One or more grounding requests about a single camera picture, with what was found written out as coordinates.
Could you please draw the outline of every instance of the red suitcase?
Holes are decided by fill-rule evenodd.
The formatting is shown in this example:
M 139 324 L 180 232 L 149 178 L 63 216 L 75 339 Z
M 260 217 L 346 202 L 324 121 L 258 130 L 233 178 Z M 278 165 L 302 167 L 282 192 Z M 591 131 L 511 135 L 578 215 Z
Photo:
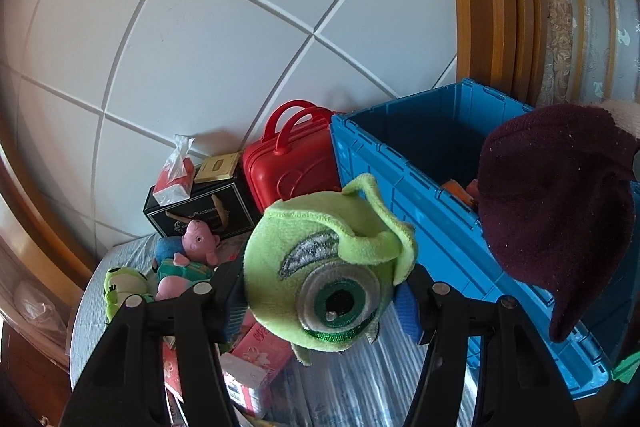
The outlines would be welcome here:
M 278 120 L 291 107 L 304 109 L 276 133 Z M 340 190 L 329 133 L 332 114 L 305 100 L 287 102 L 269 117 L 262 139 L 244 150 L 242 169 L 261 212 L 278 200 L 320 190 Z M 297 123 L 309 115 L 310 120 Z

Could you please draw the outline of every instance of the dark purple cloth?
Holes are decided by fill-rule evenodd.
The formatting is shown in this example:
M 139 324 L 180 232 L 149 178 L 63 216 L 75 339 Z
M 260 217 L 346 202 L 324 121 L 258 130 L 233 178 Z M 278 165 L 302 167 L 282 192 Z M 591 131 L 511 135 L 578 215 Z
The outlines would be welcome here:
M 554 105 L 509 120 L 480 156 L 479 215 L 502 269 L 550 291 L 563 341 L 609 283 L 631 240 L 638 141 L 599 107 Z

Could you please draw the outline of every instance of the silver screw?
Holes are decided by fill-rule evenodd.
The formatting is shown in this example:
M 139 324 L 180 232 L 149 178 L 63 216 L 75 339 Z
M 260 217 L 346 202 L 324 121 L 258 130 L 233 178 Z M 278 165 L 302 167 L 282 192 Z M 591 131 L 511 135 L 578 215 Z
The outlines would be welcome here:
M 204 295 L 211 291 L 211 285 L 206 281 L 200 281 L 193 287 L 193 292 L 198 295 Z
M 449 286 L 446 282 L 436 282 L 433 285 L 433 291 L 438 295 L 446 295 L 451 291 L 451 286 Z
M 124 303 L 127 305 L 127 308 L 135 308 L 142 304 L 142 297 L 140 295 L 130 295 Z
M 510 295 L 503 295 L 502 297 L 500 297 L 500 304 L 502 304 L 508 310 L 513 310 L 515 307 L 517 307 L 518 302 Z

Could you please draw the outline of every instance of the black gift box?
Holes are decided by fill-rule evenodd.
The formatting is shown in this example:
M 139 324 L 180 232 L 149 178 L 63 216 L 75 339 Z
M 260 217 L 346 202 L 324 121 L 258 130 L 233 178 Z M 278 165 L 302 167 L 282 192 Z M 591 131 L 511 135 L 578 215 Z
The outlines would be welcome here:
M 231 179 L 193 184 L 191 198 L 179 203 L 160 206 L 153 189 L 146 195 L 143 212 L 164 237 L 184 235 L 188 220 L 199 219 L 209 225 L 211 232 L 226 239 L 253 230 L 260 219 L 240 167 Z

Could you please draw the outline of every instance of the embroidered eyebrow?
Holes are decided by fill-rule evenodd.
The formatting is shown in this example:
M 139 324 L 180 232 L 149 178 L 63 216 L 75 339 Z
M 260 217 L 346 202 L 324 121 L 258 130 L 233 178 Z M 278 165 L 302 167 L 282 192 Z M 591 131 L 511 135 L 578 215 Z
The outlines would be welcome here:
M 334 230 L 322 230 L 300 241 L 285 256 L 278 275 L 291 277 L 301 268 L 316 261 L 338 257 L 338 234 Z

